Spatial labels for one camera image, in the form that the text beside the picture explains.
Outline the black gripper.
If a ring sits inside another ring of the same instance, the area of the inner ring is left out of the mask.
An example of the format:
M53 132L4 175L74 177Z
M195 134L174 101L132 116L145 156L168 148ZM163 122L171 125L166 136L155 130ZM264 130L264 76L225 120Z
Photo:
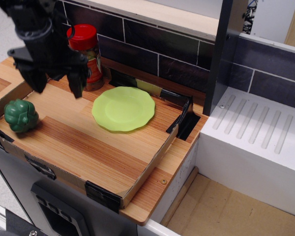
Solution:
M15 32L24 42L23 47L12 48L15 67L37 93L42 93L47 78L60 80L67 76L76 99L81 98L91 75L88 59L71 49L61 21L55 17L14 17Z

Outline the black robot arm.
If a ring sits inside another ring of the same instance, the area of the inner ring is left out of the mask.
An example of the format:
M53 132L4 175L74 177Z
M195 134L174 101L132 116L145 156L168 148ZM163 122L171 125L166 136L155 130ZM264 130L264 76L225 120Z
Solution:
M42 93L48 78L68 78L75 98L82 97L90 76L85 55L69 48L68 41L76 33L62 28L66 17L55 9L54 0L0 0L0 8L11 17L17 36L25 46L10 49L14 65L36 92Z

